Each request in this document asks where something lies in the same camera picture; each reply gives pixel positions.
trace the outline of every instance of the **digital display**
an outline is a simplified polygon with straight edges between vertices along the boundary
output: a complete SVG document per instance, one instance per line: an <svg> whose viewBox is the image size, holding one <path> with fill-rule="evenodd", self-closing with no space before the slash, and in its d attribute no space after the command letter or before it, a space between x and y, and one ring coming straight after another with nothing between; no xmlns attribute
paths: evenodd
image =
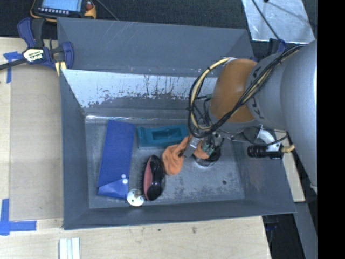
<svg viewBox="0 0 345 259"><path fill-rule="evenodd" d="M82 0L43 0L42 7L56 10L80 12Z"/></svg>

